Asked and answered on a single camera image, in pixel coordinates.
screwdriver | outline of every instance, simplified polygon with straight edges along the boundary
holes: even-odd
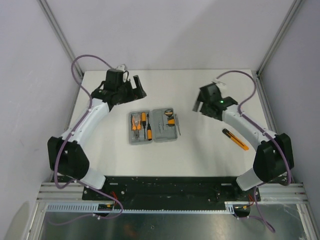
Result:
[[[144,130],[144,139],[146,139],[146,113],[143,112],[141,113],[141,119],[142,119],[142,126],[143,126],[143,130]]]
[[[151,132],[151,126],[150,126],[150,120],[149,120],[149,113],[147,114],[148,117],[148,127],[146,129],[146,133],[148,136],[148,140],[151,141],[152,140],[152,132]]]

orange pliers handle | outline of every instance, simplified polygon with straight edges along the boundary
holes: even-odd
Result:
[[[136,121],[135,116],[132,116],[132,130],[141,130],[141,121],[140,118],[138,117],[138,121]]]

metal floor panel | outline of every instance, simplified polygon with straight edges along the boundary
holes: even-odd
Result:
[[[237,220],[231,214],[130,214],[97,220],[85,217],[63,226],[43,222],[41,240],[306,240],[295,204],[261,205],[271,233],[255,219]],[[72,220],[83,213],[47,212],[52,222]],[[251,214],[257,216],[252,208]]]

aluminum frame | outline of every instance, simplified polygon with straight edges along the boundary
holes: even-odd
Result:
[[[56,188],[52,182],[44,182],[38,193],[34,217],[24,240],[38,240],[41,228],[47,212],[92,213],[99,203],[111,204],[113,201],[86,201],[82,200],[84,186],[71,183],[64,189]],[[259,187],[261,202],[263,205],[296,204],[300,219],[307,239],[319,239],[320,235],[302,183],[292,183],[290,186],[282,186],[277,183],[268,183]],[[190,211],[186,214],[233,214],[233,204],[248,204],[247,202],[225,202],[225,211]],[[172,213],[166,211],[131,211],[125,213]]]
[[[40,8],[43,10],[49,24],[52,27],[56,37],[58,38],[59,42],[63,50],[65,51],[67,57],[70,61],[75,59],[75,55],[63,34],[57,20],[54,17],[53,12],[50,9],[46,0],[37,0]],[[265,69],[266,65],[272,58],[273,54],[277,50],[278,46],[280,45],[283,37],[287,33],[291,23],[293,22],[295,16],[298,14],[301,6],[305,0],[295,0],[290,10],[288,11],[287,15],[285,16],[276,36],[274,37],[266,55],[264,56],[259,68],[257,71],[252,72],[254,76],[254,80],[257,84],[257,92],[259,94],[259,98],[261,100],[262,109],[270,130],[277,132],[277,126],[275,124],[275,120],[271,111],[271,107],[269,105],[268,99],[266,97],[266,93],[260,80],[261,73]],[[83,77],[83,71],[81,70],[80,66],[76,64],[75,66],[77,74],[80,78]],[[78,98],[78,94],[74,99],[74,105]],[[36,205],[34,207],[33,218],[31,220],[29,230],[24,237],[24,240],[37,240],[41,233],[41,227],[43,221],[45,219],[45,214],[48,211],[52,211],[50,206],[54,204],[58,204],[60,206],[67,206],[67,205],[77,205],[77,206],[85,206],[85,205],[95,205],[97,203],[112,203],[112,201],[83,201],[82,200],[82,193],[84,187],[77,184],[71,183],[65,189],[59,190],[55,187],[54,183],[45,182],[42,184],[41,189],[38,194],[38,198],[36,200]],[[266,184],[260,189],[260,196],[261,196],[261,204],[296,204],[302,225],[304,227],[304,231],[308,239],[320,239],[319,231],[317,225],[315,224],[314,216],[311,212],[311,208],[308,202],[308,198],[303,187],[303,184],[291,184],[289,187],[283,187],[278,184]],[[233,204],[233,202],[226,202],[226,206]]]

gray tool case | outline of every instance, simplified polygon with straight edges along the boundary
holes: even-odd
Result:
[[[152,139],[148,140],[148,117],[146,117],[145,132],[142,124],[142,113],[145,112],[146,116],[149,114],[150,127]],[[133,117],[135,119],[139,116],[141,129],[133,131]],[[133,111],[128,116],[129,123],[129,143],[132,145],[149,144],[153,141],[169,142],[178,138],[177,134],[177,121],[173,108],[161,108],[155,110],[141,110]]]

